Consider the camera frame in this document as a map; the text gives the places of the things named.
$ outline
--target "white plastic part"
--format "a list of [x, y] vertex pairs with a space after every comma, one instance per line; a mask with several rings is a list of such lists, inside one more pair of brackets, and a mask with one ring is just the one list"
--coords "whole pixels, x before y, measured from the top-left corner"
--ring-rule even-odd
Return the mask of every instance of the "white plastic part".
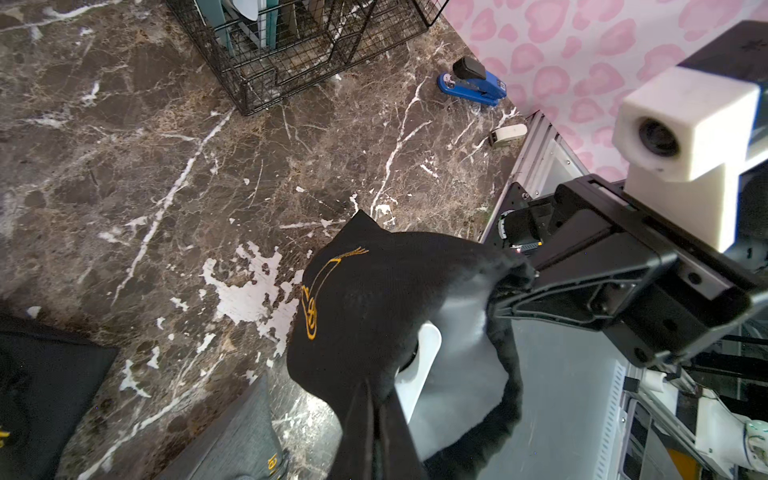
[[249, 20], [259, 19], [259, 7], [262, 2], [259, 0], [232, 0], [232, 4], [243, 17]]
[[491, 147], [503, 147], [515, 138], [523, 137], [528, 133], [528, 127], [524, 124], [507, 125], [491, 131], [488, 140]]
[[746, 447], [753, 469], [768, 473], [768, 422], [750, 420], [746, 428]]
[[744, 448], [744, 420], [731, 413], [715, 392], [703, 389], [696, 420], [696, 450], [710, 466], [733, 479], [735, 465], [752, 468]]
[[657, 372], [656, 370], [645, 369], [643, 371], [643, 379], [640, 384], [646, 389], [653, 390], [654, 392], [664, 392], [664, 379], [667, 378], [665, 372]]
[[[738, 176], [760, 99], [756, 84], [673, 67], [628, 95], [613, 142], [630, 162], [625, 191], [723, 252], [736, 234]], [[664, 124], [680, 151], [661, 157], [638, 131], [647, 119]]]
[[413, 409], [416, 408], [416, 402], [422, 393], [424, 382], [427, 380], [429, 369], [432, 368], [441, 343], [440, 330], [432, 322], [424, 323], [419, 329], [419, 349], [416, 351], [416, 357], [408, 368], [395, 375], [395, 391], [400, 399], [406, 423], [411, 421]]
[[667, 374], [655, 370], [644, 370], [640, 384], [645, 387], [649, 395], [656, 397], [672, 415], [677, 414], [677, 397], [680, 391], [671, 383], [666, 382]]

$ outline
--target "camera lens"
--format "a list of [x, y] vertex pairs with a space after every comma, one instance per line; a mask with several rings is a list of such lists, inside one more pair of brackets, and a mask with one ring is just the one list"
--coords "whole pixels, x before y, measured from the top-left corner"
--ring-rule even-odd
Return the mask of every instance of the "camera lens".
[[673, 157], [680, 153], [680, 145], [674, 134], [658, 120], [647, 118], [638, 130], [640, 141], [652, 153], [659, 157]]

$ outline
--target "marble floor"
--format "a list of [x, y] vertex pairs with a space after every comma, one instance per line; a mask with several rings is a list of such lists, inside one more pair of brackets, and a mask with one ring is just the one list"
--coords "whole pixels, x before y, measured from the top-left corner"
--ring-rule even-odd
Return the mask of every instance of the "marble floor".
[[468, 53], [440, 20], [244, 118], [159, 0], [3, 0], [3, 307], [120, 348], [58, 478], [153, 478], [265, 375], [289, 478], [324, 478], [338, 422], [283, 355], [302, 268], [358, 209], [479, 237], [520, 148], [485, 137], [523, 119], [438, 90]]

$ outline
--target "wire basket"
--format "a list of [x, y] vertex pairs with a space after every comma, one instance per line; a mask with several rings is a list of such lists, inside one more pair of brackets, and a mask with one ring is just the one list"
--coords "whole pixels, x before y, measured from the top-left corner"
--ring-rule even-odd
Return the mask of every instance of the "wire basket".
[[447, 0], [167, 3], [237, 109], [250, 115], [423, 33]]

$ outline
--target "metal frame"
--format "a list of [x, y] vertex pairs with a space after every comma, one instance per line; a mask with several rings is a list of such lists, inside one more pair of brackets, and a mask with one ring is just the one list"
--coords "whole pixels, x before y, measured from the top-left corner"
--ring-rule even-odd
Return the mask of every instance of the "metal frame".
[[[642, 368], [630, 365], [629, 369], [627, 369], [627, 378], [637, 379], [639, 381], [643, 378], [643, 370], [644, 369]], [[642, 385], [638, 385], [636, 392], [625, 391], [624, 393], [627, 395], [630, 402], [632, 400], [639, 402], [640, 405], [650, 413], [653, 422], [658, 422], [664, 431], [669, 435], [672, 435], [686, 449], [688, 455], [693, 457], [694, 460], [701, 465], [705, 465], [712, 469], [709, 462], [696, 450], [696, 435], [673, 415], [653, 393], [647, 391]]]
[[624, 413], [624, 421], [622, 422], [624, 424], [624, 434], [621, 436], [621, 449], [619, 450], [619, 461], [616, 468], [616, 472], [618, 472], [619, 478], [627, 478], [627, 476], [624, 474], [624, 461], [627, 458], [627, 450], [629, 449], [629, 442], [632, 436], [632, 422], [634, 422], [634, 412], [638, 405], [641, 407], [643, 405], [637, 399], [630, 397], [627, 392], [624, 392], [623, 400], [627, 407], [622, 410]]
[[500, 213], [502, 203], [513, 183], [520, 184], [533, 199], [554, 193], [543, 192], [541, 188], [551, 172], [552, 164], [562, 160], [563, 156], [565, 156], [565, 161], [571, 162], [567, 169], [573, 175], [573, 179], [589, 174], [589, 170], [581, 163], [565, 139], [541, 111], [528, 116], [526, 123], [528, 135], [525, 137], [520, 154], [494, 207], [491, 219], [485, 226], [480, 243], [485, 242], [492, 229], [495, 228], [495, 219]]

